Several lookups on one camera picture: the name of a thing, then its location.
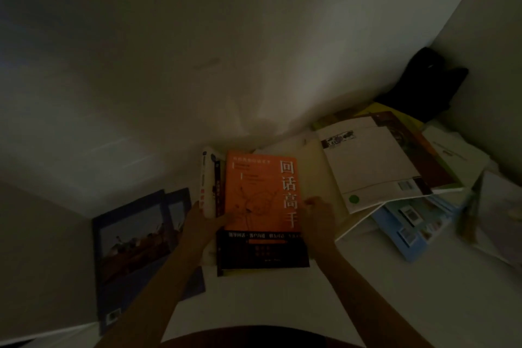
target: white table surface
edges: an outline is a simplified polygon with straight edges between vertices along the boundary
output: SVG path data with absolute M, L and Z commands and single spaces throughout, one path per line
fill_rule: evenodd
M 451 229 L 413 264 L 380 231 L 347 236 L 338 247 L 435 347 L 522 346 L 521 280 Z M 206 293 L 179 303 L 164 341 L 214 328 L 276 325 L 363 345 L 315 262 L 309 269 L 220 278 L 208 266 L 204 273 Z

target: wall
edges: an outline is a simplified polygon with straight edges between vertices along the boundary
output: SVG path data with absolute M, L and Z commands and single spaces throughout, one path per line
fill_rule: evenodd
M 0 341 L 96 321 L 90 220 L 0 183 Z
M 522 184 L 522 3 L 462 0 L 433 47 L 470 70 L 444 119 Z
M 94 216 L 393 83 L 460 0 L 2 0 L 0 174 Z

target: black object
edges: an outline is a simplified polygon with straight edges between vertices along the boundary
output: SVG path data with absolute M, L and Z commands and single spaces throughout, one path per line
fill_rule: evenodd
M 408 116 L 428 122 L 449 109 L 449 101 L 468 75 L 467 68 L 445 69 L 445 60 L 425 47 L 408 62 L 404 73 L 386 94 L 375 102 L 399 110 Z

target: pile of books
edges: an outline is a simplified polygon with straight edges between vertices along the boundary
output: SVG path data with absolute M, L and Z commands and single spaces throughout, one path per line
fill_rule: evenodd
M 269 160 L 271 171 L 263 164 Z M 296 198 L 318 195 L 332 204 L 336 239 L 371 216 L 413 261 L 462 213 L 489 162 L 458 134 L 425 127 L 375 102 L 331 114 L 310 130 L 253 153 L 231 152 L 225 159 L 206 148 L 200 193 L 205 216 L 240 214 L 239 222 L 218 233 L 207 262 L 216 261 L 220 275 L 308 265 L 297 213 L 288 212 L 285 203 L 291 194 L 284 186 L 286 163 Z M 292 245 L 300 249 L 290 250 Z

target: orange book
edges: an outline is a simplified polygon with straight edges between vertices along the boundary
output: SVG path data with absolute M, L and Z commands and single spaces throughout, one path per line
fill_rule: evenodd
M 309 266 L 300 203 L 296 159 L 229 152 L 225 213 L 236 218 L 218 233 L 218 269 Z

